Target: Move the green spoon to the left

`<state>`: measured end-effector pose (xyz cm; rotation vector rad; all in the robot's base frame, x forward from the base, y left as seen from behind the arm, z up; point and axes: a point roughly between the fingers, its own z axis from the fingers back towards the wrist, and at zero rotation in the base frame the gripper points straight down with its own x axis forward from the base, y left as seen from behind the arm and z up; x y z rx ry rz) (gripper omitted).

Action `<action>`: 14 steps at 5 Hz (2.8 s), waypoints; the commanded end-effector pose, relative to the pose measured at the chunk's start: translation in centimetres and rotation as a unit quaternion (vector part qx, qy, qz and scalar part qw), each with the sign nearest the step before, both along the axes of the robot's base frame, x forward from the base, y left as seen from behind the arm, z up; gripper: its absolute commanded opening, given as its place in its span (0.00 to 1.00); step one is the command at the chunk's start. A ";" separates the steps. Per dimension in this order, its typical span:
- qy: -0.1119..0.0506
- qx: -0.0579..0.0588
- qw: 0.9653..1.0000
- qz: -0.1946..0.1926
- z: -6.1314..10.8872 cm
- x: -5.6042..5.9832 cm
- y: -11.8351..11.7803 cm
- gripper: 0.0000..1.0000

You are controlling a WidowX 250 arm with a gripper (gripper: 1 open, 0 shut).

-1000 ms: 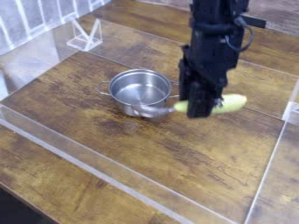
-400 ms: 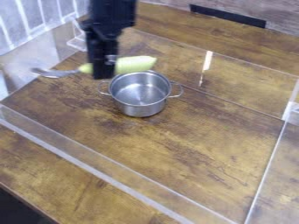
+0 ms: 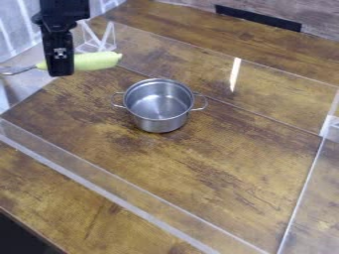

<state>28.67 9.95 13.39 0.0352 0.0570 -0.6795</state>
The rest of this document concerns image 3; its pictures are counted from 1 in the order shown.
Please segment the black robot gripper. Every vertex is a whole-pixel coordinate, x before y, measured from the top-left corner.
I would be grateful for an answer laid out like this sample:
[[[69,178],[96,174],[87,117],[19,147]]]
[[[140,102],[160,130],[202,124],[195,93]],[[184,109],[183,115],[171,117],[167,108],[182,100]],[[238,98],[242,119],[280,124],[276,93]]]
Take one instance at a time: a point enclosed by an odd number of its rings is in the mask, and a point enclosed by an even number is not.
[[[77,20],[88,17],[88,0],[40,0],[40,10],[32,16],[32,22],[49,32],[43,35],[49,76],[75,73],[73,35],[67,31]]]

